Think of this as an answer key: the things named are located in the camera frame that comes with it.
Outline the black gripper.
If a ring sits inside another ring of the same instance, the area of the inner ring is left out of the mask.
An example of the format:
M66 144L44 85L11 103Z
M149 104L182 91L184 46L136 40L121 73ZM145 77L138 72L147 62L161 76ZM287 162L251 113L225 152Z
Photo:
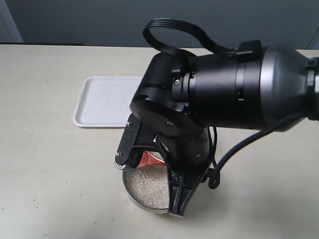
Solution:
M167 169L169 203L167 212L184 217L185 209L200 183L206 182L210 165L215 166L216 128L206 127L199 135L156 138Z

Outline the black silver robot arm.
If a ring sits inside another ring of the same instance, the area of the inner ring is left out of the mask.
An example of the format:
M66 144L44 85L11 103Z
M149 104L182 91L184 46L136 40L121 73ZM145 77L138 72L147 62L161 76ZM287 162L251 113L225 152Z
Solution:
M220 183L236 152L302 119L319 118L319 60L295 50L242 43L233 57L160 53L130 109L156 134L168 172L168 213L182 217L198 185Z

